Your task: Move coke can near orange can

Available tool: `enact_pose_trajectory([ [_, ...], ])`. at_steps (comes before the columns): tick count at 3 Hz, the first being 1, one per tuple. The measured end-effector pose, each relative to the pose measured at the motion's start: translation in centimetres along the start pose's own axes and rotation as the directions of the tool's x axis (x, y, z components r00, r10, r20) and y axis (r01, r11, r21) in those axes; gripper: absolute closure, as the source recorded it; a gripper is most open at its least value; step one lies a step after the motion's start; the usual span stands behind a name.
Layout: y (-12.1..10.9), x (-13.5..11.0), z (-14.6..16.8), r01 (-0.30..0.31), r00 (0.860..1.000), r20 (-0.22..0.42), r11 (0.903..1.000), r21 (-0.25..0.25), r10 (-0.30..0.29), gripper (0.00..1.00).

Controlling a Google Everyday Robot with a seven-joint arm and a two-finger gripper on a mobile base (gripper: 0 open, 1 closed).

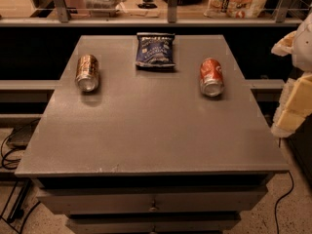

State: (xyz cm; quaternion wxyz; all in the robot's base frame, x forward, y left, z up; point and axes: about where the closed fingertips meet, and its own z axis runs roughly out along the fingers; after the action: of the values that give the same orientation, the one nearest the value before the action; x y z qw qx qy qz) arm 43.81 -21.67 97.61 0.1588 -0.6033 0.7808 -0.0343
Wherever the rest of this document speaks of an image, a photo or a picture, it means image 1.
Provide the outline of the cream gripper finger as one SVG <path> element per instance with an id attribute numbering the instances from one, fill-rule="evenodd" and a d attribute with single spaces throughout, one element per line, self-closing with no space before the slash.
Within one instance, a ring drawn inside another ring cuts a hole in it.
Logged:
<path id="1" fill-rule="evenodd" d="M 275 137 L 289 137 L 311 114 L 312 74 L 303 74 L 296 80 L 289 78 L 273 117 L 271 133 Z"/>
<path id="2" fill-rule="evenodd" d="M 284 36 L 280 39 L 271 49 L 271 53 L 284 57 L 286 55 L 291 55 L 293 53 L 293 44 L 294 44 L 294 37 L 296 31 L 292 31 L 291 33 Z"/>

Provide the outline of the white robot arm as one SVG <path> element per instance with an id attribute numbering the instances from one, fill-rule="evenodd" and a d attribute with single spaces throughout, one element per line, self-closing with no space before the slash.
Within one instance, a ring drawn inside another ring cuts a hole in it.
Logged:
<path id="1" fill-rule="evenodd" d="M 271 53 L 292 56 L 292 65 L 303 72 L 285 83 L 277 107 L 271 133 L 275 137 L 289 137 L 312 114 L 312 15 L 296 31 L 276 43 Z"/>

